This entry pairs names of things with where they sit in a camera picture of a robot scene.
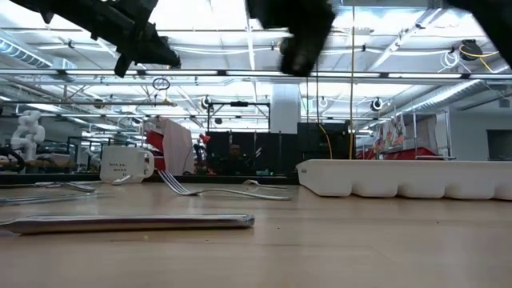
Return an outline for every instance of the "white mug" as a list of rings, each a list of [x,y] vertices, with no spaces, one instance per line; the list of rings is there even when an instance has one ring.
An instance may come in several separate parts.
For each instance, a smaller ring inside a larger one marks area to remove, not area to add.
[[[131,176],[128,182],[141,182],[154,172],[154,156],[151,152],[137,147],[106,146],[102,153],[100,179],[113,182]]]

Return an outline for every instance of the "mug handle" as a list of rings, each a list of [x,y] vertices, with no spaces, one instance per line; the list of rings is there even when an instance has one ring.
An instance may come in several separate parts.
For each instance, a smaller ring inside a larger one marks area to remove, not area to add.
[[[147,157],[149,159],[149,161],[146,165],[146,169],[144,169],[144,175],[143,175],[144,178],[148,178],[151,175],[153,175],[153,172],[154,172],[154,156],[153,156],[153,153],[151,153],[149,151],[141,151],[141,153],[144,153],[144,155],[147,155]]]

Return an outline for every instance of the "white robot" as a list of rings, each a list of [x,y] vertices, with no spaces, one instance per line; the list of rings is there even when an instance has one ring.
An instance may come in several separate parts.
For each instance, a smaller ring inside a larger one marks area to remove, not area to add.
[[[41,112],[28,110],[18,118],[18,128],[13,134],[10,144],[12,149],[25,148],[25,161],[34,160],[36,156],[37,143],[45,140],[45,128],[39,125]]]

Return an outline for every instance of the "table surface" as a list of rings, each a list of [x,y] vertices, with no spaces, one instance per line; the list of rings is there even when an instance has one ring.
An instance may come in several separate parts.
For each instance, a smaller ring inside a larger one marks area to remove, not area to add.
[[[188,185],[191,190],[219,185]],[[246,190],[243,186],[221,186]],[[0,232],[0,287],[510,287],[512,203],[226,194],[183,197],[164,184],[101,186],[114,198],[0,207],[35,214],[256,216],[248,230],[17,236]],[[26,190],[0,190],[0,197]],[[35,193],[48,190],[34,189]]]

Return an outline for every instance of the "white column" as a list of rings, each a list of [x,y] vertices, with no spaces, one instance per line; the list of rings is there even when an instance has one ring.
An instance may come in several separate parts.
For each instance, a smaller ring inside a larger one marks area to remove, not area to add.
[[[296,134],[301,120],[300,89],[296,84],[277,84],[270,102],[270,132]]]

